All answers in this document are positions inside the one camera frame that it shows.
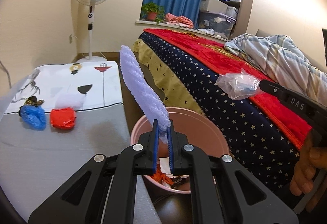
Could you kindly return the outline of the person's right hand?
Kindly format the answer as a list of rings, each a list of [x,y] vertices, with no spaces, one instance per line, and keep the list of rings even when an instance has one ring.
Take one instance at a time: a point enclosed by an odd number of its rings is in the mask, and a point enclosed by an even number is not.
[[[315,147],[313,135],[310,132],[300,151],[300,159],[294,167],[294,175],[290,182],[291,193],[295,196],[310,193],[314,187],[313,177],[317,169],[326,170],[326,147]],[[326,177],[306,204],[307,212],[314,211],[324,198],[326,198]]]

